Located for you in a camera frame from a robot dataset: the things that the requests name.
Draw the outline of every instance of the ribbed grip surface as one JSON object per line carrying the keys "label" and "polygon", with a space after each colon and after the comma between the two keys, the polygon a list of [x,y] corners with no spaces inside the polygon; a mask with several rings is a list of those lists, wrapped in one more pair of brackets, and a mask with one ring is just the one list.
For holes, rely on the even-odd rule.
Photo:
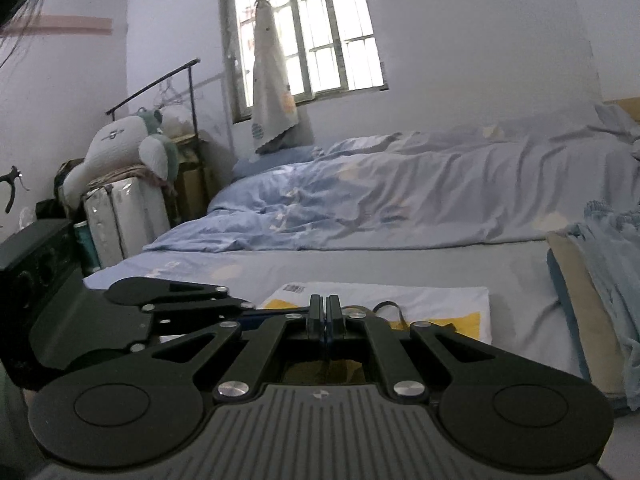
{"label": "ribbed grip surface", "polygon": [[164,462],[92,474],[52,464],[36,480],[604,480],[595,466],[548,476],[502,472],[465,456],[426,410],[375,386],[270,385],[215,411],[203,433]]}

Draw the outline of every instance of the black strap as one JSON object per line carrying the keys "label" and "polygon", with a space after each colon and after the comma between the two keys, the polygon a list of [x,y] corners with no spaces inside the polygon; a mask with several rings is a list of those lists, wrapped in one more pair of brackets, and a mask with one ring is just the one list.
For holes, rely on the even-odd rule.
{"label": "black strap", "polygon": [[381,308],[385,308],[386,306],[394,306],[396,307],[396,309],[398,310],[398,314],[400,316],[400,324],[402,325],[402,329],[403,330],[409,330],[409,325],[407,325],[407,322],[404,320],[404,316],[402,315],[402,309],[400,308],[400,306],[395,303],[394,301],[383,301],[382,303],[377,304],[374,308],[373,308],[373,313],[374,314],[378,314],[378,311]]}

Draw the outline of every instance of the blue bed sheet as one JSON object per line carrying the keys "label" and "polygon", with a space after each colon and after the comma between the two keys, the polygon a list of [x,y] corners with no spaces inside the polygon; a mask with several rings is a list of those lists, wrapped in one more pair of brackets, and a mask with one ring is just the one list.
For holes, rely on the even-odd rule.
{"label": "blue bed sheet", "polygon": [[146,250],[430,249],[542,239],[598,199],[640,199],[635,124],[618,108],[339,142],[222,190]]}

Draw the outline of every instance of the clothes hanger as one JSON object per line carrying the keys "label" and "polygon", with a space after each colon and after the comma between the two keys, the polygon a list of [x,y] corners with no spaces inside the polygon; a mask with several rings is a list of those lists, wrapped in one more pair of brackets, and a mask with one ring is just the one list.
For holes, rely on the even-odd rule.
{"label": "clothes hanger", "polygon": [[184,100],[182,96],[175,91],[172,78],[169,77],[158,84],[158,95],[154,99],[154,107],[160,110],[171,104],[181,105],[184,104]]}

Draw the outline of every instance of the tied curtain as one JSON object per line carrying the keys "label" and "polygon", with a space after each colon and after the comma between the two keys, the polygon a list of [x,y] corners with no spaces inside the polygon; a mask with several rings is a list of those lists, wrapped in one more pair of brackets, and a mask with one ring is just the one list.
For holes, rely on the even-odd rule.
{"label": "tied curtain", "polygon": [[255,151],[266,153],[277,150],[280,143],[275,139],[281,139],[298,124],[298,110],[269,0],[258,0],[256,4],[254,55],[252,134]]}

